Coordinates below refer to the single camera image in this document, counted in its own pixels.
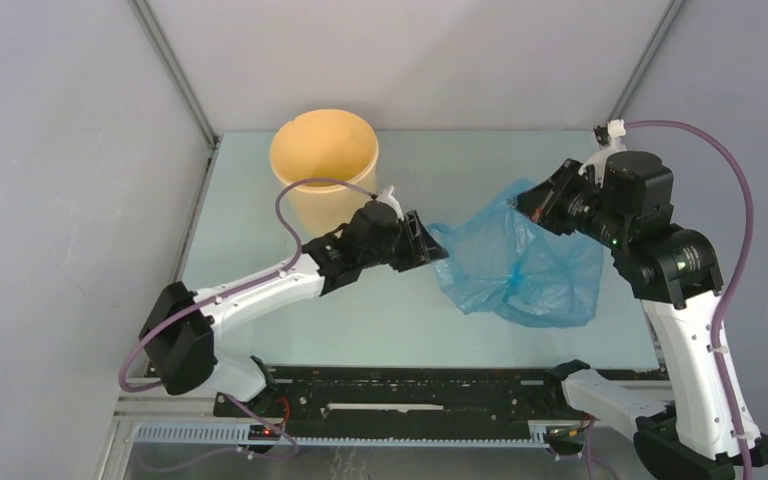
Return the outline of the blue plastic trash bag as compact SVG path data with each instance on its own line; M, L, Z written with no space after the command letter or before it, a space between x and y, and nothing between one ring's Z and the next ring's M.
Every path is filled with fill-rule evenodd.
M448 252L434 264L444 295L464 314L492 313L524 327L573 328L597 314L604 250L582 235L556 236L515 208L535 182L518 179L465 223L429 233Z

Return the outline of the yellow trash bin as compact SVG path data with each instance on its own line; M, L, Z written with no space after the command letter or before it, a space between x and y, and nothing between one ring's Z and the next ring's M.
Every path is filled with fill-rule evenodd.
M348 222L368 200L346 182L368 192L378 190L379 152L376 133L363 118L319 109L285 123L272 139L269 159L284 185L314 180L295 187L288 200L305 231L318 237Z

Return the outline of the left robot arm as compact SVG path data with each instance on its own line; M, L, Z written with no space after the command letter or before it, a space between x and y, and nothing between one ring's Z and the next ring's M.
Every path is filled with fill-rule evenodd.
M276 403L268 369L220 345L232 330L286 305L356 282L369 268L402 273L447 258L414 211L371 200L351 220L301 245L290 258L230 284L190 290L177 281L160 293L139 334L139 347L171 396L199 387L237 399L252 416Z

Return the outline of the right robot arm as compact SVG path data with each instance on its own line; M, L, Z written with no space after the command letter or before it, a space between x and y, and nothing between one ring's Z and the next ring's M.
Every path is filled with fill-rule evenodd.
M768 465L768 435L749 413L716 311L725 304L711 242L672 220L672 171L620 151L601 167L565 161L518 194L515 208L556 235L580 233L611 253L661 344L674 398L653 400L573 360L545 374L545 411L574 411L628 438L658 479L731 479Z

